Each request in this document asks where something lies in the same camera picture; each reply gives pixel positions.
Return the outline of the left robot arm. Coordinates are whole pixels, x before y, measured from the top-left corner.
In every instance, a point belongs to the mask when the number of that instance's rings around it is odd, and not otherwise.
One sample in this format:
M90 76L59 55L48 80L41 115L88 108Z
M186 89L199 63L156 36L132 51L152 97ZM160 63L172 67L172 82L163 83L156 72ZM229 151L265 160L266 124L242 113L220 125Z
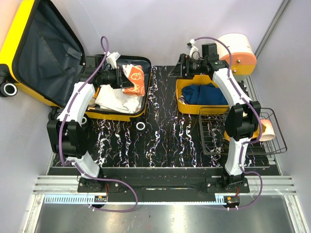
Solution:
M80 73L84 79L74 85L73 93L60 115L47 124L52 151L59 154L62 166L74 166L81 174L81 184L94 192L107 188L107 181L87 151L83 120L97 87L103 84L113 89L133 86L117 64L119 57L117 52L89 56Z

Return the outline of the navy blue garment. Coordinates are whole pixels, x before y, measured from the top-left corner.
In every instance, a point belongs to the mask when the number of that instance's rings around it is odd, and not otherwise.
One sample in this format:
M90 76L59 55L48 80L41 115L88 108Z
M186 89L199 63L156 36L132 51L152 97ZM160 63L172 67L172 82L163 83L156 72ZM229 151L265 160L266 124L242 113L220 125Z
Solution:
M209 84L192 84L182 88L182 96L190 105L228 105L222 91Z

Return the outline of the white pink drawer cabinet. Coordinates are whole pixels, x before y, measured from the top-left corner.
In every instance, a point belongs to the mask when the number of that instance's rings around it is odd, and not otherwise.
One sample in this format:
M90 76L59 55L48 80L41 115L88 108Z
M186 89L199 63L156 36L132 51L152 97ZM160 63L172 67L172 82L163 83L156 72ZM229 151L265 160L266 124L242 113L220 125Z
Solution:
M257 59L248 38L240 33L229 33L218 38L232 55L231 70L237 82L246 79L255 69Z

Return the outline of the yellow Pikachu suitcase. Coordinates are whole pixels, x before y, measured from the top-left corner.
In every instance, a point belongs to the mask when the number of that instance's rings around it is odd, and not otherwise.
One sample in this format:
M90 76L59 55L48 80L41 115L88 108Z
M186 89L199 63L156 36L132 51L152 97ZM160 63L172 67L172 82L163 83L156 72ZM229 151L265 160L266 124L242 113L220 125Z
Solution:
M102 58L85 55L51 1L23 0L0 51L0 95L11 97L22 90L50 106L53 120L74 86L85 81Z

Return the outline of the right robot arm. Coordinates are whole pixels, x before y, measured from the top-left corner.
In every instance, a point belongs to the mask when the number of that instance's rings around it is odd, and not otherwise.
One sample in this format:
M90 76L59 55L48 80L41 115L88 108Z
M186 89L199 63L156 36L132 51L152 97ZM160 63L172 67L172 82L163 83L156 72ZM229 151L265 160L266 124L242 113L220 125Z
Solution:
M196 75L208 75L218 86L229 104L225 131L229 136L228 157L219 185L225 192L242 186L245 179L244 161L248 145L256 130L262 131L259 118L261 105L252 101L233 78L232 58L220 60L215 43L202 46L202 59L180 54L178 62L169 73L178 79L193 79Z

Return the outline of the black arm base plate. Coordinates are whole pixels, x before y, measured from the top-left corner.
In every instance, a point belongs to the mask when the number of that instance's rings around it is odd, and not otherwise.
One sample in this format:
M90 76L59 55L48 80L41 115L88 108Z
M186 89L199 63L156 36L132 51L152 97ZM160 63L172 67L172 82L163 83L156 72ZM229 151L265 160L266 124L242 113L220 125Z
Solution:
M204 193L249 193L248 180L243 175L228 178L223 168L102 168L97 181L80 178L78 192L120 192L126 188L121 181L133 189L140 190L195 190Z

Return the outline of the orange printed cloth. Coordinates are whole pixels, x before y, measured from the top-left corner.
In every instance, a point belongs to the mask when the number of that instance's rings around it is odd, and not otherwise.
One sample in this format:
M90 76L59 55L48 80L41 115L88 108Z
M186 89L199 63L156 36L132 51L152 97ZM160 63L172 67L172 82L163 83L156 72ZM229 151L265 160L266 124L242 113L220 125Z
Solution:
M129 64L122 65L122 68L128 80L134 84L134 87L123 89L123 93L130 96L143 97L145 95L145 83L142 66Z

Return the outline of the pink white cup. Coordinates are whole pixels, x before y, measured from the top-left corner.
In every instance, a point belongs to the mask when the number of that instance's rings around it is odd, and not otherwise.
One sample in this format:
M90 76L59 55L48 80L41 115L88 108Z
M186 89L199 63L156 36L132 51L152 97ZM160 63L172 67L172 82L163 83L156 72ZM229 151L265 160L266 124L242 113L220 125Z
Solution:
M275 139L276 134L271 121L268 119L261 119L260 121L262 124L262 134L260 137L260 141L264 142Z

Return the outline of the black marble pattern mat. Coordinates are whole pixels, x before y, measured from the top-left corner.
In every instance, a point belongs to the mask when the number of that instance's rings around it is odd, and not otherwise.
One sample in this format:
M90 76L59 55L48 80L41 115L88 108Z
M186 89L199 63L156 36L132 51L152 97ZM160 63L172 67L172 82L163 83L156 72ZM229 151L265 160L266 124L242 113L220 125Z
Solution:
M227 160L224 122L213 117L202 144L197 115L178 111L171 67L154 66L144 121L138 133L131 122L89 119L84 142L101 167L221 167Z

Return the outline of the yellow plastic basket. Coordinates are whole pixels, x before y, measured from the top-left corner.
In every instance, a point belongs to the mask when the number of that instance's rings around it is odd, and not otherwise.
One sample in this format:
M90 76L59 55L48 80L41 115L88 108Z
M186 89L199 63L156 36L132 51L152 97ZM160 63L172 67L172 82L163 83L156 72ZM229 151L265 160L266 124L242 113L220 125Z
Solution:
M193 79L178 79L176 80L176 99L177 108L179 112L183 114L198 115L201 110L206 110L209 115L219 115L223 114L229 108L229 105L190 105L182 104L178 98L182 95L182 88L192 84L209 84L212 83L218 88L217 84L212 81L207 75L196 75Z

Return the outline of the aluminium frame rail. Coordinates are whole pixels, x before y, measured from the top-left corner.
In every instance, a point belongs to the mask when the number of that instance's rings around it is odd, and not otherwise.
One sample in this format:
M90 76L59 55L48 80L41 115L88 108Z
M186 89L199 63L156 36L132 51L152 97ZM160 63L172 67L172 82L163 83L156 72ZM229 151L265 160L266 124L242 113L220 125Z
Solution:
M80 185L74 176L40 176L33 195L40 195L45 203L87 204L87 205L225 205L225 198L233 197L233 191L212 191L212 184L204 182L203 190L193 187L139 187L133 194L129 189L121 190L119 183L113 183L108 191L78 192ZM289 176L255 176L247 178L247 184L240 190L240 196L254 198L262 196L294 196L296 190Z

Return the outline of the yellow ceramic dish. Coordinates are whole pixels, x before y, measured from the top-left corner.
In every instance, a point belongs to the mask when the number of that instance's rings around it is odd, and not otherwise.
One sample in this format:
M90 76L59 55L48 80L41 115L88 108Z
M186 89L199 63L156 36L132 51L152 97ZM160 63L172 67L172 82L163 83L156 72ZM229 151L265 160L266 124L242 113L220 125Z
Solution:
M262 123L262 134L261 134L260 141L264 141L264 133L265 133L266 129L267 129L267 127ZM253 136L251 137L251 139L257 139L257 137L259 136L259 131L260 131L260 128L258 126L257 130L253 133ZM224 138L227 141L230 140L230 137L228 136L226 131L224 133Z

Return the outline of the black white striped garment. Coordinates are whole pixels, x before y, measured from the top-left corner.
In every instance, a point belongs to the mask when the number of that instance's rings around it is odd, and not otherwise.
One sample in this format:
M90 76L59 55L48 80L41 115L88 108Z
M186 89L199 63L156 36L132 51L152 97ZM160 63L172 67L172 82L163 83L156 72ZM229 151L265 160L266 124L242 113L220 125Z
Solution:
M183 95L181 95L181 96L178 98L178 100L179 100L182 104L188 104L188 103L187 103L187 100L184 98Z

